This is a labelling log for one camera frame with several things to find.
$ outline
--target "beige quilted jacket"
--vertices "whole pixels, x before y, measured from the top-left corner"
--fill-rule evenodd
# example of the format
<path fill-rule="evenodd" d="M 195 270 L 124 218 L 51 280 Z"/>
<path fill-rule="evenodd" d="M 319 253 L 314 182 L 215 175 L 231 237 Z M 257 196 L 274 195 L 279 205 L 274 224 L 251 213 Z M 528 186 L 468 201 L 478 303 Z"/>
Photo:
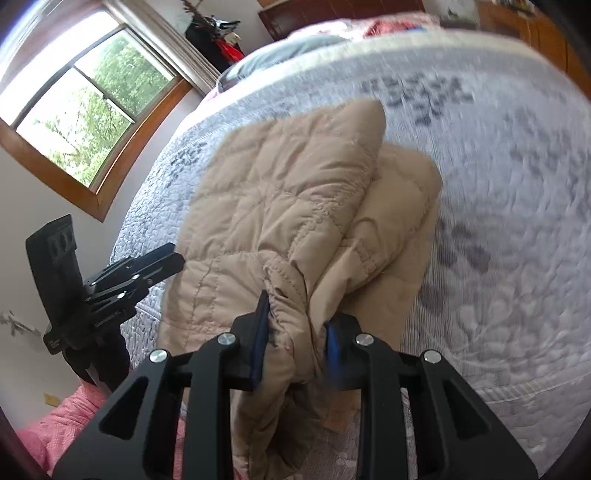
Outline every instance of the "beige quilted jacket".
<path fill-rule="evenodd" d="M 376 100 L 229 133 L 178 241 L 158 346 L 198 349 L 269 293 L 263 381 L 232 398 L 235 467 L 280 479 L 327 415 L 323 324 L 337 309 L 398 348 L 430 256 L 441 178 L 424 155 L 383 143 Z"/>

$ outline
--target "metal screw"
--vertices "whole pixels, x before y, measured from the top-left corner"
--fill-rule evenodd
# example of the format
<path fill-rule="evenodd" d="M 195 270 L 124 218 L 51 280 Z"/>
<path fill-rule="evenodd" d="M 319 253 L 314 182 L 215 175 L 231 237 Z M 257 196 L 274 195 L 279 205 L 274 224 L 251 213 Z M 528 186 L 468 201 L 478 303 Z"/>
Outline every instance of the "metal screw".
<path fill-rule="evenodd" d="M 360 333 L 355 337 L 355 343 L 361 346 L 370 346 L 374 342 L 374 337 L 368 333 Z"/>
<path fill-rule="evenodd" d="M 438 364 L 441 361 L 441 354 L 437 350 L 427 350 L 424 355 L 426 362 L 430 364 Z"/>
<path fill-rule="evenodd" d="M 217 342 L 220 345 L 231 345 L 236 341 L 236 335 L 233 333 L 223 333 L 217 337 Z"/>
<path fill-rule="evenodd" d="M 158 348 L 150 354 L 150 361 L 154 364 L 161 364 L 166 360 L 166 357 L 168 357 L 168 352 Z"/>

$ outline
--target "window pane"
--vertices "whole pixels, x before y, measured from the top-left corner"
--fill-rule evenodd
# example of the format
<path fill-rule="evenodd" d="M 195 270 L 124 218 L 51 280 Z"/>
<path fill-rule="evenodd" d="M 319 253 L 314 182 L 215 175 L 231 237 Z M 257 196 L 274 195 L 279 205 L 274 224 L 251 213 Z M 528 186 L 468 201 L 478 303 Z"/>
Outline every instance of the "window pane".
<path fill-rule="evenodd" d="M 13 123 L 27 102 L 73 57 L 117 27 L 107 12 L 97 12 L 71 27 L 25 66 L 0 95 L 0 117 Z"/>
<path fill-rule="evenodd" d="M 80 73 L 69 70 L 37 102 L 17 132 L 89 186 L 129 122 Z"/>
<path fill-rule="evenodd" d="M 126 31 L 88 52 L 76 67 L 137 116 L 173 75 Z"/>

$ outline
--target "white wall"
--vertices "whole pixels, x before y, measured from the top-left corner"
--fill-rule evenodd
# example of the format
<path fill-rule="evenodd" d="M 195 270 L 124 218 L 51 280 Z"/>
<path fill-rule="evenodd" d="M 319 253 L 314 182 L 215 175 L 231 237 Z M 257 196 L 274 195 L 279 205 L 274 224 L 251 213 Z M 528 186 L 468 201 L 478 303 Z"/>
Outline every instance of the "white wall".
<path fill-rule="evenodd" d="M 191 15 L 184 12 L 181 0 L 145 0 L 179 33 L 185 33 L 191 22 Z M 203 15 L 215 15 L 222 20 L 241 20 L 236 33 L 242 37 L 240 47 L 244 53 L 273 41 L 258 16 L 262 7 L 256 0 L 204 0 L 199 11 Z"/>
<path fill-rule="evenodd" d="M 145 0 L 151 5 L 173 28 L 184 35 L 188 29 L 192 15 L 188 14 L 181 0 Z"/>
<path fill-rule="evenodd" d="M 28 265 L 25 239 L 47 222 L 71 213 L 82 276 L 104 268 L 129 205 L 154 160 L 201 99 L 195 90 L 189 92 L 158 128 L 123 182 L 104 223 L 64 200 L 0 148 L 0 311 L 12 310 L 23 323 L 45 332 L 47 315 Z M 7 326 L 0 326 L 0 406 L 13 426 L 22 427 L 51 410 L 43 403 L 43 392 L 63 399 L 77 385 L 61 355 L 35 351 L 18 334 L 11 337 Z"/>
<path fill-rule="evenodd" d="M 423 0 L 423 5 L 433 15 L 447 16 L 447 11 L 451 9 L 462 18 L 480 23 L 475 0 Z"/>

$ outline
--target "gray pillow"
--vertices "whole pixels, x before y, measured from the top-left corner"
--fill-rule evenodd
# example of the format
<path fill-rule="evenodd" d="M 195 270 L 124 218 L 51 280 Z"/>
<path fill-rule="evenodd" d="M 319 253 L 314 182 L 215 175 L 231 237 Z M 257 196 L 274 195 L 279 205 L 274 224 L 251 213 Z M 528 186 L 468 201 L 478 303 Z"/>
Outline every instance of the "gray pillow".
<path fill-rule="evenodd" d="M 259 48 L 246 58 L 232 65 L 217 79 L 217 89 L 225 92 L 241 80 L 259 70 L 265 70 L 319 48 L 349 41 L 336 35 L 312 35 L 310 37 L 280 40 Z"/>

